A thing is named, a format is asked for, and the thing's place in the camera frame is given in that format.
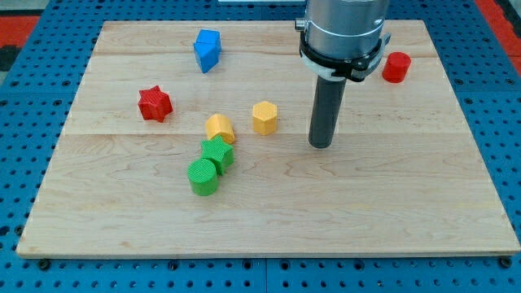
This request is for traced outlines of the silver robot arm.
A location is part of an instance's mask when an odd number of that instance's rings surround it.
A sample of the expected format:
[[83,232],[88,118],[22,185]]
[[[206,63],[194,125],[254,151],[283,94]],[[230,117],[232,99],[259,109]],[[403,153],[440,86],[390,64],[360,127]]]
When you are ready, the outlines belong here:
[[388,0],[308,0],[295,21],[299,53],[317,75],[309,144],[330,146],[348,81],[364,81],[380,64],[391,35],[382,33]]

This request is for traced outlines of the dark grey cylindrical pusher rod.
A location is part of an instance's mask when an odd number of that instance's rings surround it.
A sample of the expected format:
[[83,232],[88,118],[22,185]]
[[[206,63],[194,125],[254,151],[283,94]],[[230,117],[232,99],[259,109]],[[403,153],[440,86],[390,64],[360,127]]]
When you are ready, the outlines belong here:
[[331,145],[345,84],[345,79],[329,81],[317,78],[308,136],[311,146],[323,149]]

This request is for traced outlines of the black gripper mount ring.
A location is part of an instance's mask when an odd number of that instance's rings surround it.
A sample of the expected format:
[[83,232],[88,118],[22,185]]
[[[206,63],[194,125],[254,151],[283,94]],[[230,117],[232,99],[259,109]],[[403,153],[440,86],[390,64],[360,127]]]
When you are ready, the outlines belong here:
[[327,81],[362,82],[379,66],[386,45],[391,39],[390,33],[385,33],[377,42],[376,47],[368,54],[356,59],[332,59],[312,49],[305,40],[305,34],[300,33],[300,57],[304,65],[322,79]]

